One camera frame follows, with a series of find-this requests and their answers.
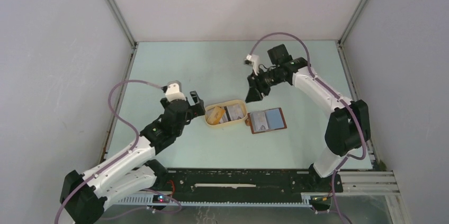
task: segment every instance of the robotic arm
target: robotic arm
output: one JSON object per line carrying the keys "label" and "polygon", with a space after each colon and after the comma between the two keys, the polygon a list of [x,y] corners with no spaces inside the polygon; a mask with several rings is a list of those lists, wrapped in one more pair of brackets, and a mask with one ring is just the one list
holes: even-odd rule
{"label": "robotic arm", "polygon": [[304,58],[293,59],[285,45],[270,49],[268,55],[274,66],[266,71],[259,69],[258,56],[248,55],[246,57],[245,64],[253,66],[253,73],[247,78],[249,91],[245,101],[247,103],[261,101],[270,93],[271,86],[288,82],[305,92],[323,109],[326,116],[329,117],[325,133],[327,147],[309,168],[313,182],[320,183],[323,178],[330,177],[349,152],[361,146],[361,139],[354,120],[343,102],[347,103],[354,111],[365,141],[371,138],[368,106],[363,100],[354,102],[327,86],[313,67],[310,67],[309,70],[308,63]]}
{"label": "robotic arm", "polygon": [[[82,174],[72,171],[65,177],[60,202],[88,177],[89,180],[67,202],[65,210],[78,224],[96,222],[104,211],[123,197],[146,188],[164,185],[165,168],[155,159],[159,152],[181,136],[184,126],[192,119],[204,115],[204,102],[195,91],[190,92],[194,105],[190,105],[181,92],[180,82],[171,82],[162,87],[165,98],[160,102],[164,113],[147,125],[133,149],[133,144]],[[141,168],[132,170],[145,163]]]}

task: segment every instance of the metal frame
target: metal frame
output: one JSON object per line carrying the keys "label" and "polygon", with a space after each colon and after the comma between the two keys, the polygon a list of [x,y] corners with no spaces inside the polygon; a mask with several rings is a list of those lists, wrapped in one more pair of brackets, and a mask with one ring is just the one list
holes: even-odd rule
{"label": "metal frame", "polygon": [[[134,62],[135,54],[137,52],[137,43],[132,36],[132,33],[129,27],[126,24],[126,21],[121,14],[119,7],[117,6],[115,0],[105,0],[108,6],[111,9],[114,17],[116,18],[119,26],[122,28],[123,33],[127,37],[130,45],[133,48],[131,59],[127,67],[127,71],[124,79],[129,78],[129,74],[131,72],[131,67]],[[344,43],[346,42],[354,24],[359,18],[361,12],[365,8],[368,0],[360,0],[354,14],[352,15],[348,25],[346,26],[341,38],[339,41],[336,41],[338,53],[342,62],[342,66],[344,69],[344,73],[346,79],[348,81],[349,89],[351,92],[351,96],[354,100],[359,99],[358,89],[356,84],[354,83],[352,73],[350,70],[350,66],[347,62],[345,53],[344,53]],[[120,109],[124,91],[126,87],[123,86],[121,88],[121,92],[119,95],[119,100],[116,103],[116,110]],[[106,144],[104,150],[107,149],[110,142],[109,139],[112,137],[112,130],[115,128],[116,119],[112,119],[110,130],[106,139]],[[368,153],[369,157],[372,161],[373,166],[376,166],[377,161],[379,160],[379,151],[377,150],[375,144],[369,142],[368,144]],[[105,151],[103,151],[102,159],[106,158]],[[343,196],[351,196],[351,195],[384,195],[387,201],[387,205],[390,211],[390,216],[392,218],[393,224],[409,224],[410,220],[407,216],[407,210],[402,202],[402,197],[399,192],[399,188],[396,183],[396,179],[394,177],[393,172],[373,172],[373,171],[352,171],[352,172],[339,172],[344,191],[342,193],[337,193],[337,195]],[[212,202],[181,202],[183,205],[191,205],[191,206],[264,206],[264,207],[310,207],[309,200],[311,196],[317,196],[325,193],[302,193],[301,196],[303,198],[303,203],[267,203],[267,204],[248,204],[248,203],[212,203]],[[149,193],[136,193],[130,195],[117,204],[127,204],[127,205],[151,205],[152,195]]]}

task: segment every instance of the white wall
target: white wall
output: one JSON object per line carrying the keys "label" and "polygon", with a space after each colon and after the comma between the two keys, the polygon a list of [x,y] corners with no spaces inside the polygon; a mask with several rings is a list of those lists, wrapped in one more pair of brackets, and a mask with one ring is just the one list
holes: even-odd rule
{"label": "white wall", "polygon": [[370,0],[346,54],[413,223],[449,211],[449,0]]}
{"label": "white wall", "polygon": [[0,219],[50,223],[98,161],[130,46],[104,0],[0,0]]}
{"label": "white wall", "polygon": [[138,41],[339,39],[360,0],[116,0]]}

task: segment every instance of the beige basket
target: beige basket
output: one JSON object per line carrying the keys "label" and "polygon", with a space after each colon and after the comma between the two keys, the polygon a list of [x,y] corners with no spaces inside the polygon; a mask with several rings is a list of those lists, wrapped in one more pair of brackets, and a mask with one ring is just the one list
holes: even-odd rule
{"label": "beige basket", "polygon": [[224,123],[219,123],[217,125],[211,125],[211,124],[208,124],[208,122],[207,122],[209,116],[207,114],[205,114],[204,115],[204,121],[211,128],[222,128],[222,127],[225,127],[225,126],[228,126],[228,125],[236,124],[236,123],[239,123],[239,122],[244,122],[248,118],[248,111],[246,110],[245,102],[242,101],[242,100],[233,100],[233,101],[227,101],[227,102],[223,102],[223,103],[210,105],[210,106],[207,106],[205,108],[205,110],[207,112],[208,110],[211,110],[211,109],[213,109],[216,106],[224,107],[224,106],[232,106],[232,105],[235,105],[235,104],[239,104],[240,105],[241,111],[243,112],[243,115],[244,115],[242,119],[233,120],[233,121],[224,122]]}

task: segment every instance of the white table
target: white table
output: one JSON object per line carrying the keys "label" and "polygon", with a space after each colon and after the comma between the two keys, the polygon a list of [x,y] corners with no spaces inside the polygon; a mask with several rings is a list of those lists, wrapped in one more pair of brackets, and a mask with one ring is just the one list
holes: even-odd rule
{"label": "white table", "polygon": [[[243,65],[255,41],[141,42],[130,79],[142,79],[159,85],[178,80],[187,96],[197,91],[205,105],[234,99],[244,100],[248,92],[246,77],[251,68]],[[255,54],[267,67],[266,51],[284,43],[293,56],[305,57],[295,41],[264,41]],[[306,41],[311,63],[335,89],[350,96],[342,63],[334,41]],[[120,109],[138,130],[161,113],[162,91],[143,84],[129,84]],[[253,135],[244,123],[211,129],[204,117],[185,127],[181,137],[162,151],[157,159],[165,167],[194,168],[308,168],[325,147],[327,119],[323,111],[299,89],[288,83],[272,87],[269,96],[247,104],[249,112],[281,107],[287,129]],[[118,122],[108,156],[134,139],[133,132]],[[370,169],[369,158],[350,159],[343,168]]]}

